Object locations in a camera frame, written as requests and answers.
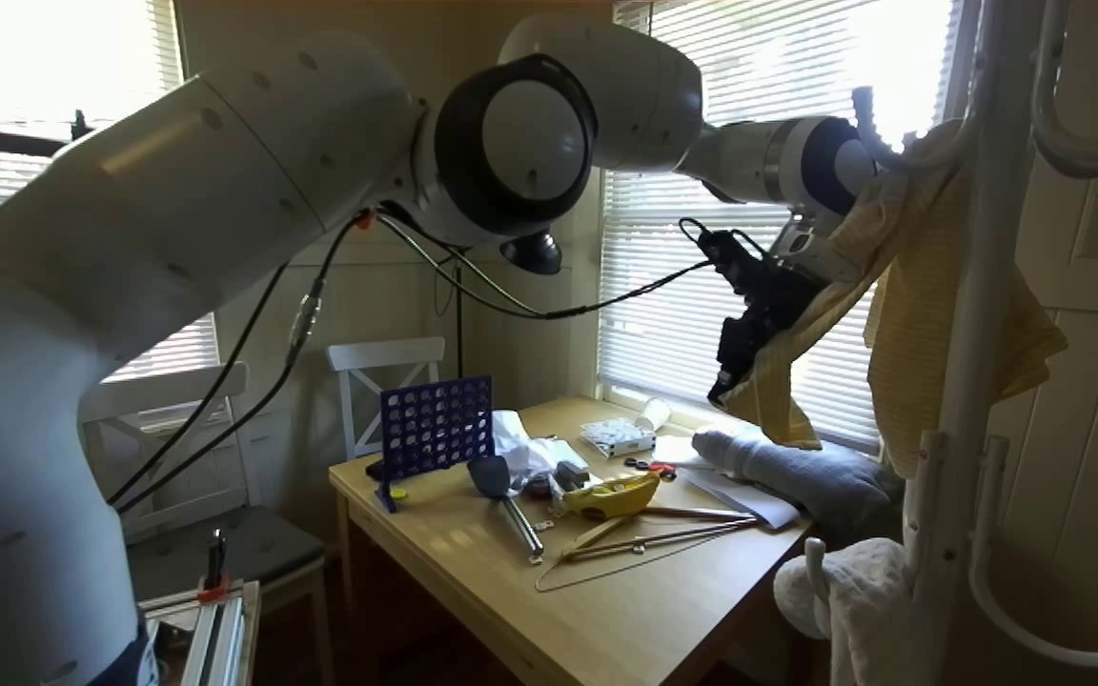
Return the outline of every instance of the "window blinds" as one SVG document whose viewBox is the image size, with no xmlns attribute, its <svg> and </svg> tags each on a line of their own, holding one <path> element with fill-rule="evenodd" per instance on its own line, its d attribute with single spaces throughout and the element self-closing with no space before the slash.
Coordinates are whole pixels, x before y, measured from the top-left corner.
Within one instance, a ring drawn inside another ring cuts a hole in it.
<svg viewBox="0 0 1098 686">
<path fill-rule="evenodd" d="M 73 137 L 151 103 L 177 82 L 172 0 L 0 0 L 0 128 Z M 0 202 L 49 161 L 0 151 Z M 216 363 L 212 321 L 197 321 L 114 376 L 176 373 Z"/>
<path fill-rule="evenodd" d="M 927 132 L 945 111 L 958 50 L 958 0 L 669 0 L 622 3 L 639 28 L 696 59 L 704 120 L 775 120 L 796 114 L 855 117 L 851 92 L 873 82 L 885 139 Z M 785 223 L 782 205 L 725 205 L 682 175 L 601 180 L 601 298 L 696 261 L 677 216 L 743 228 L 761 247 Z M 604 308 L 598 376 L 622 387 L 704 402 L 718 336 L 743 301 L 714 272 Z M 860 325 L 869 301 L 791 367 L 791 397 L 829 439 L 873 443 Z"/>
</svg>

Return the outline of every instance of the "yellow object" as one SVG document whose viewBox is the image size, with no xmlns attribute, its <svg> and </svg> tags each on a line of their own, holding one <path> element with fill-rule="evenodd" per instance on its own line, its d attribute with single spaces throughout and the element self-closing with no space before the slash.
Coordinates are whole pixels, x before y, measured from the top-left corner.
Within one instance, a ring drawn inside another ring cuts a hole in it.
<svg viewBox="0 0 1098 686">
<path fill-rule="evenodd" d="M 936 128 L 923 143 L 945 143 L 945 137 L 948 128 Z M 805 315 L 759 350 L 754 373 L 719 409 L 759 424 L 782 446 L 820 446 L 808 414 L 787 397 L 787 367 L 881 279 L 866 325 L 866 343 L 873 348 L 869 392 L 885 453 L 901 476 L 912 476 L 923 429 L 936 424 L 965 223 L 965 166 L 951 164 L 917 180 L 885 170 L 829 235 L 829 254 L 842 254 L 860 279 L 820 288 Z M 995 399 L 1040 386 L 1047 376 L 1044 358 L 1064 350 L 1058 329 L 1016 274 L 1001 298 Z"/>
<path fill-rule="evenodd" d="M 615 476 L 578 490 L 568 490 L 563 504 L 583 519 L 630 519 L 650 504 L 659 476 Z"/>
</svg>

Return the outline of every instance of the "wall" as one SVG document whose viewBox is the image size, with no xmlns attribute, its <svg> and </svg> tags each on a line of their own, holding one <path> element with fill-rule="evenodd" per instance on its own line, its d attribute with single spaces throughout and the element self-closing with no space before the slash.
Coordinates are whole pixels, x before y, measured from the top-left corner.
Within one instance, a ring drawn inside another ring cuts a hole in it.
<svg viewBox="0 0 1098 686">
<path fill-rule="evenodd" d="M 438 103 L 462 75 L 491 63 L 515 19 L 536 7 L 610 11 L 604 0 L 177 0 L 177 33 L 188 73 L 202 73 L 208 63 L 250 59 L 310 30 L 353 30 L 393 56 L 415 95 Z M 275 306 L 254 329 L 242 354 L 242 409 L 278 373 L 293 306 L 316 274 L 321 254 L 322 244 L 293 258 Z M 571 279 L 574 268 L 554 283 L 536 279 L 515 287 L 532 288 L 543 301 L 568 301 L 574 292 Z M 224 348 L 235 343 L 254 298 L 260 287 L 216 313 Z M 542 399 L 568 387 L 561 367 L 574 358 L 574 343 L 568 343 L 571 329 L 508 329 L 477 308 L 463 308 L 462 315 L 463 348 L 456 350 L 456 298 L 449 287 L 381 228 L 348 235 L 329 272 L 329 306 L 298 373 L 275 402 L 242 428 L 250 504 L 278 507 L 329 542 L 334 538 L 322 468 L 340 458 L 340 419 L 322 343 L 443 331 L 449 338 L 446 376 L 456 373 L 456 358 L 463 363 L 463 373 L 496 373 L 499 402 Z"/>
<path fill-rule="evenodd" d="M 1070 0 L 1058 114 L 1098 137 L 1098 0 Z M 1087 219 L 1098 180 L 1080 183 L 1031 164 L 1016 261 L 1066 331 L 1053 381 L 995 410 L 1014 443 L 995 534 L 995 589 L 1023 623 L 1058 642 L 1098 648 L 1098 251 Z M 1098 681 L 1006 648 L 1000 634 L 978 664 L 986 681 Z"/>
</svg>

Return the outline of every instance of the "wooden table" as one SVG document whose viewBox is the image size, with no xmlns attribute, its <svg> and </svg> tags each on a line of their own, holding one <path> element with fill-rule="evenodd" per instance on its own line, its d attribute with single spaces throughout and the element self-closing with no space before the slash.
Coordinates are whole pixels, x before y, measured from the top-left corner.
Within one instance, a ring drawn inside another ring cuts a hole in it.
<svg viewBox="0 0 1098 686">
<path fill-rule="evenodd" d="M 596 399 L 554 399 L 517 410 L 536 433 L 578 433 L 592 419 L 634 414 Z M 571 443 L 596 474 L 616 461 Z M 378 504 L 362 474 L 371 458 L 332 468 L 340 490 L 340 538 L 348 576 L 352 673 L 378 673 L 373 623 L 393 607 L 371 580 L 378 550 L 429 589 L 517 681 L 696 681 L 728 641 L 728 617 L 805 538 L 805 523 L 782 534 L 740 529 L 696 542 L 616 573 L 554 583 L 554 552 L 578 542 L 588 523 L 543 529 L 543 562 L 528 562 L 499 512 L 477 496 L 463 466 L 404 479 L 400 512 Z"/>
</svg>

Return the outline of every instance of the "chopstick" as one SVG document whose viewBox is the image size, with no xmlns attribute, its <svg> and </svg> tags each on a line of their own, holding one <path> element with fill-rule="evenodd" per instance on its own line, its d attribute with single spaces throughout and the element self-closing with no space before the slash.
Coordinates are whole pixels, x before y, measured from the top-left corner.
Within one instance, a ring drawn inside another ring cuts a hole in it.
<svg viewBox="0 0 1098 686">
<path fill-rule="evenodd" d="M 622 557 L 622 552 L 648 552 L 648 550 L 667 550 L 667 545 L 682 545 L 682 542 L 725 538 L 725 534 L 752 529 L 752 527 L 754 527 L 754 519 L 740 519 L 740 523 L 648 534 L 648 538 L 610 542 L 610 545 L 583 542 L 583 545 L 561 552 L 557 561 L 578 562 L 578 561 L 601 561 L 601 557 Z"/>
</svg>

